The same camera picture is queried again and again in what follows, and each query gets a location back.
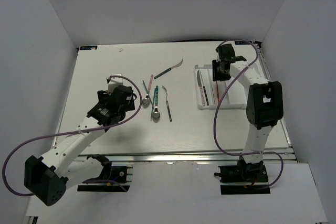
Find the pink handled knife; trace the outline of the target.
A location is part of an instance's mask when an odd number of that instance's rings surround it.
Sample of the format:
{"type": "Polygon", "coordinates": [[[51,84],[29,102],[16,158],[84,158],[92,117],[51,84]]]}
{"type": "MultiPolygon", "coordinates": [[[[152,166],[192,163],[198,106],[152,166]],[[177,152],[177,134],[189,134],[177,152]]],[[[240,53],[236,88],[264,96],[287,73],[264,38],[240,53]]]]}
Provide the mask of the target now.
{"type": "Polygon", "coordinates": [[[202,106],[205,106],[205,99],[204,99],[204,93],[203,93],[203,86],[201,83],[201,76],[200,76],[200,71],[197,71],[197,84],[200,90],[200,95],[201,95],[201,101],[202,101],[202,106]]]}

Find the floral handled knife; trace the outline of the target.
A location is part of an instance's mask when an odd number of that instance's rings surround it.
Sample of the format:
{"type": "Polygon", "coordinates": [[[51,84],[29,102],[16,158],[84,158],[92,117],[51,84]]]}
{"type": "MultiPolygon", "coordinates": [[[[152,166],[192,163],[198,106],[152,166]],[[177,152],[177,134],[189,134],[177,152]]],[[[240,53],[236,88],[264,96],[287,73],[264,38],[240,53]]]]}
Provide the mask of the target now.
{"type": "Polygon", "coordinates": [[[207,96],[207,92],[206,92],[206,88],[205,88],[204,84],[202,84],[202,87],[203,87],[203,92],[204,92],[204,97],[205,97],[206,104],[207,104],[207,106],[209,106],[208,96],[207,96]]]}

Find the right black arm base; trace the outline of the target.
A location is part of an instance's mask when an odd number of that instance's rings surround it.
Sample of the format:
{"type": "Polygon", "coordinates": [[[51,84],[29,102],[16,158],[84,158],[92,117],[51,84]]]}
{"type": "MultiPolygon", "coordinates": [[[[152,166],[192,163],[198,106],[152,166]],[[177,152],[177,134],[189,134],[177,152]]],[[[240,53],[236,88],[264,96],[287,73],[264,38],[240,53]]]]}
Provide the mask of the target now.
{"type": "Polygon", "coordinates": [[[222,195],[270,194],[264,163],[246,163],[240,158],[236,165],[223,165],[214,173],[219,178],[222,195]]]}

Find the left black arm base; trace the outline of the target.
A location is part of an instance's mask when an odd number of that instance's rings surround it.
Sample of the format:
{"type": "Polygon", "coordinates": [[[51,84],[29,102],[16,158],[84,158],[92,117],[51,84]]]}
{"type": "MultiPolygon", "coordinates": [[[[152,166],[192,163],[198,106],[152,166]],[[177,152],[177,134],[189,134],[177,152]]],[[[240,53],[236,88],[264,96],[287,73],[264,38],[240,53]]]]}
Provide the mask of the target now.
{"type": "Polygon", "coordinates": [[[113,166],[112,162],[105,156],[96,154],[88,156],[100,162],[103,169],[96,178],[89,179],[87,183],[77,186],[79,192],[96,193],[126,193],[132,182],[132,167],[113,166]]]}

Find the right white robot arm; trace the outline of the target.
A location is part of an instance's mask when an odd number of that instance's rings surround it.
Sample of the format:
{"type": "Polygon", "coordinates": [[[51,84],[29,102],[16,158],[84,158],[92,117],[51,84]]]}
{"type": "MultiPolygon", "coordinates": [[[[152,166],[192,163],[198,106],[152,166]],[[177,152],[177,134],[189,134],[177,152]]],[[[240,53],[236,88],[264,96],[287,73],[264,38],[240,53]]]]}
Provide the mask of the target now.
{"type": "Polygon", "coordinates": [[[213,81],[228,81],[218,102],[215,117],[231,86],[238,81],[248,92],[246,116],[250,123],[247,141],[239,154],[237,175],[247,182],[263,165],[263,152],[268,136],[283,117],[282,85],[262,77],[243,56],[236,56],[231,44],[222,43],[216,48],[218,58],[212,61],[213,81]]]}

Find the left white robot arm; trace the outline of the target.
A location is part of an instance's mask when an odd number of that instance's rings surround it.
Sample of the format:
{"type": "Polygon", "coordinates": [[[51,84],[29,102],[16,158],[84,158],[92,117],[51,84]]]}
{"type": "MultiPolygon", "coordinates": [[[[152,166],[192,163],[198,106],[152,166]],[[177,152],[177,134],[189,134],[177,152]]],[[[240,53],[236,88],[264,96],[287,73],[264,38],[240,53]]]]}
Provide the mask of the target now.
{"type": "Polygon", "coordinates": [[[74,163],[82,151],[116,125],[128,111],[135,109],[133,90],[123,85],[111,93],[98,91],[98,103],[88,111],[74,134],[68,135],[56,147],[41,157],[29,157],[25,162],[24,185],[46,206],[55,204],[67,189],[87,180],[104,182],[110,178],[111,162],[101,154],[74,163]]]}

